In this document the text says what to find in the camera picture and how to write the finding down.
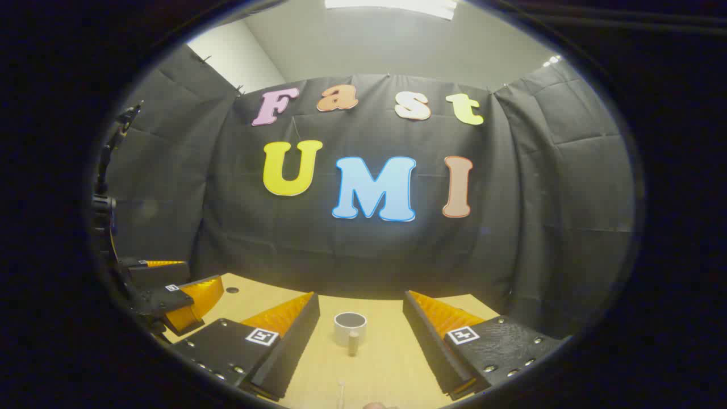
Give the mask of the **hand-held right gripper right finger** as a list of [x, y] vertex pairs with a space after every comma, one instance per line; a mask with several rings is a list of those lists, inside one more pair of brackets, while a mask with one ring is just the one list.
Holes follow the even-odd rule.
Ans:
[[525, 373], [568, 341], [509, 316], [480, 318], [411, 290], [404, 293], [403, 314], [439, 387], [452, 400]]

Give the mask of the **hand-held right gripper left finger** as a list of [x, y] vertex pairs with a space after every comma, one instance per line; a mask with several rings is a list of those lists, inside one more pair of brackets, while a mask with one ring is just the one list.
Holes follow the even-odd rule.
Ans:
[[218, 319], [171, 349], [218, 381], [277, 402], [319, 318], [319, 296], [304, 293], [239, 323]]

